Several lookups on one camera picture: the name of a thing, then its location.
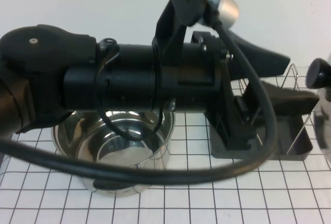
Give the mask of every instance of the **wire rack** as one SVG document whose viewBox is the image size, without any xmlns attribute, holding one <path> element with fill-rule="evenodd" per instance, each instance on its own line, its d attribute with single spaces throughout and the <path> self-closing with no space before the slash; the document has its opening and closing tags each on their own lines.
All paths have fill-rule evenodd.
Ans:
<svg viewBox="0 0 331 224">
<path fill-rule="evenodd" d="M 289 66 L 289 68 L 287 69 L 287 72 L 284 76 L 284 78 L 282 79 L 282 83 L 281 85 L 279 85 L 278 83 L 278 77 L 275 77 L 276 79 L 276 84 L 277 86 L 281 87 L 281 88 L 290 88 L 290 89 L 297 89 L 298 91 L 300 90 L 299 88 L 299 85 L 298 85 L 298 78 L 299 78 L 299 73 L 298 73 L 298 70 L 295 66 L 295 64 L 291 64 Z M 292 83 L 293 85 L 292 86 L 285 86 L 285 83 L 287 82 L 287 79 L 292 79 L 290 83 Z M 243 80 L 243 79 L 239 79 L 238 80 L 239 82 L 239 89 L 240 89 L 240 92 L 241 94 L 244 93 L 245 89 L 247 88 L 247 80 Z M 260 113 L 261 109 L 258 108 L 253 119 L 251 120 L 251 125 L 254 123 L 255 121 L 255 118 L 258 116 L 258 114 Z M 305 126 L 306 124 L 308 123 L 308 121 L 310 120 L 311 118 L 311 113 L 309 113 L 306 117 L 306 119 L 304 120 L 304 123 L 302 125 L 302 127 L 300 128 L 299 132 L 297 133 L 296 137 L 294 138 L 294 140 L 291 142 L 291 145 L 290 147 L 287 149 L 287 151 L 285 152 L 285 155 L 288 155 L 290 153 L 290 151 L 292 150 L 292 148 L 294 147 L 295 143 L 297 142 L 298 138 L 300 137 L 300 135 L 303 133 L 303 131 L 305 131 Z M 257 139 L 260 143 L 261 146 L 263 146 L 263 142 L 259 136 L 259 134 L 257 134 Z"/>
</svg>

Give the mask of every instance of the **screw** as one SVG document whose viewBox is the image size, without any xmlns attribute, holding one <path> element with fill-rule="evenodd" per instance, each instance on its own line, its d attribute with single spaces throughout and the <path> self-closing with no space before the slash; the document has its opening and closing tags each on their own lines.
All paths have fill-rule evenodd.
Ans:
<svg viewBox="0 0 331 224">
<path fill-rule="evenodd" d="M 29 40 L 29 42 L 31 44 L 36 44 L 36 43 L 38 43 L 38 39 L 32 38 L 32 39 Z"/>
<path fill-rule="evenodd" d="M 233 54 L 227 53 L 227 56 L 225 57 L 227 61 L 231 61 L 233 59 Z"/>
</svg>

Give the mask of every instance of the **grid paper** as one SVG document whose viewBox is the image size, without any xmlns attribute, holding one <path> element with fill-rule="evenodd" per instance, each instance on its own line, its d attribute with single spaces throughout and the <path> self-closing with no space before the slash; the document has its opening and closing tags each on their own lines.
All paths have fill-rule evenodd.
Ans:
<svg viewBox="0 0 331 224">
<path fill-rule="evenodd" d="M 307 69 L 298 70 L 302 76 Z M 282 80 L 267 79 L 275 84 Z M 305 87 L 304 81 L 304 77 L 298 78 L 300 88 Z M 286 82 L 285 87 L 292 85 Z M 240 94 L 238 82 L 232 87 Z M 328 224 L 330 165 L 318 147 L 312 120 L 306 129 L 314 148 L 305 161 L 268 161 L 226 181 L 152 186 L 126 198 L 99 196 L 85 189 L 75 176 L 5 156 L 0 168 L 0 224 Z M 233 163 L 210 155 L 209 138 L 203 114 L 177 113 L 167 168 L 213 168 Z M 56 152 L 50 129 L 32 130 L 12 139 Z"/>
</svg>

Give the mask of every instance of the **silver cylinder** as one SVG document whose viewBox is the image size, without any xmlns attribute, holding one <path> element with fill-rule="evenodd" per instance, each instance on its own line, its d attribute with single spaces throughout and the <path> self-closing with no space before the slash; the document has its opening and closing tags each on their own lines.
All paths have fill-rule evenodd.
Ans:
<svg viewBox="0 0 331 224">
<path fill-rule="evenodd" d="M 156 112 L 107 112 L 120 129 L 140 137 L 157 124 Z M 174 113 L 164 113 L 160 129 L 142 141 L 126 140 L 111 131 L 96 112 L 74 112 L 52 130 L 56 148 L 65 156 L 94 163 L 135 169 L 164 170 L 169 160 L 169 139 L 175 126 Z M 140 193 L 149 185 L 123 184 L 83 178 L 92 192 L 122 197 Z"/>
</svg>

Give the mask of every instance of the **black cable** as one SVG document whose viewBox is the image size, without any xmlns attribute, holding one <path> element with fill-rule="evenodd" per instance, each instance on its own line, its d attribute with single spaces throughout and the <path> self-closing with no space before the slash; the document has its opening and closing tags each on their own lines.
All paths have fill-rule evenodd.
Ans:
<svg viewBox="0 0 331 224">
<path fill-rule="evenodd" d="M 41 150 L 36 150 L 26 145 L 7 140 L 0 140 L 0 151 L 13 157 L 35 163 L 40 166 L 54 170 L 70 173 L 73 175 L 93 178 L 96 180 L 110 180 L 121 183 L 133 184 L 159 184 L 159 185 L 187 185 L 200 184 L 224 180 L 227 178 L 242 175 L 252 171 L 275 151 L 277 145 L 277 122 L 272 104 L 267 93 L 261 84 L 254 69 L 247 61 L 245 55 L 237 44 L 231 39 L 227 31 L 223 29 L 219 21 L 215 21 L 212 27 L 217 31 L 224 44 L 237 59 L 245 71 L 255 93 L 259 96 L 261 109 L 266 119 L 265 143 L 256 154 L 246 160 L 234 163 L 229 166 L 211 170 L 141 170 L 123 168 L 101 163 L 90 163 L 82 160 L 75 160 L 63 156 L 57 156 Z"/>
<path fill-rule="evenodd" d="M 147 135 L 140 136 L 140 137 L 132 136 L 132 135 L 130 135 L 129 132 L 127 132 L 127 131 L 125 132 L 125 131 L 121 130 L 108 118 L 108 116 L 106 115 L 106 112 L 104 111 L 103 104 L 101 104 L 98 99 L 96 81 L 97 81 L 99 74 L 103 71 L 105 65 L 111 64 L 113 61 L 115 61 L 116 58 L 118 58 L 119 52 L 113 54 L 113 51 L 115 51 L 116 47 L 117 47 L 117 42 L 115 39 L 108 38 L 108 39 L 102 40 L 101 42 L 102 42 L 102 45 L 105 46 L 106 50 L 104 51 L 104 53 L 106 53 L 106 55 L 102 59 L 101 63 L 99 63 L 99 66 L 93 77 L 93 86 L 94 86 L 93 95 L 94 95 L 94 101 L 96 103 L 96 110 L 97 110 L 99 116 L 101 117 L 101 119 L 103 120 L 103 122 L 106 124 L 106 126 L 110 130 L 112 130 L 114 133 L 116 133 L 117 135 L 121 136 L 124 139 L 131 140 L 131 141 L 146 140 L 150 136 L 154 135 L 160 129 L 160 127 L 162 125 L 162 121 L 163 121 L 163 107 L 160 107 L 158 122 L 157 122 L 156 126 L 154 127 L 154 129 Z"/>
</svg>

